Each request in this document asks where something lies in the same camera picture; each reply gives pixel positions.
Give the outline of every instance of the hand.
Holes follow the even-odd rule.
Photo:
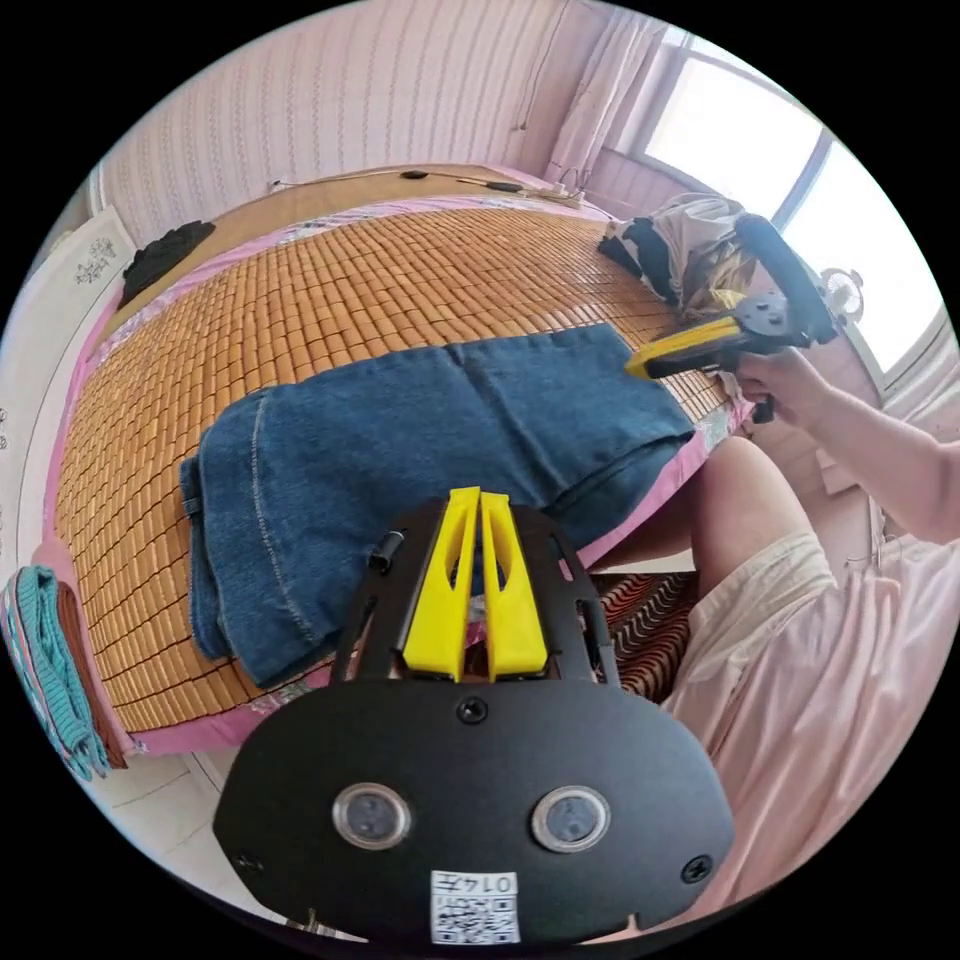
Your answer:
[[[793,347],[769,357],[744,354],[736,377],[745,399],[759,403],[773,397],[777,416],[807,431],[823,416],[834,392],[810,361]]]

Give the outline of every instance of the denim jeans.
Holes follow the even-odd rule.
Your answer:
[[[577,549],[622,523],[693,435],[629,355],[602,324],[392,353],[232,404],[180,468],[202,652],[261,687],[316,662],[391,522],[454,487],[544,510]]]

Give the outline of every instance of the qr code sticker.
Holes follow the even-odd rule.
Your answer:
[[[430,874],[434,943],[490,946],[519,943],[515,873]]]

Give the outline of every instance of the wrist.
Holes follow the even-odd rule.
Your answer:
[[[797,424],[815,440],[822,440],[830,431],[837,406],[842,402],[842,393],[829,384],[823,384],[818,396],[810,403]]]

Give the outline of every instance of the striped rug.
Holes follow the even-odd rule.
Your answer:
[[[673,690],[690,641],[697,574],[598,574],[591,579],[603,604],[621,686],[662,703]],[[484,644],[468,648],[465,669],[486,675]]]

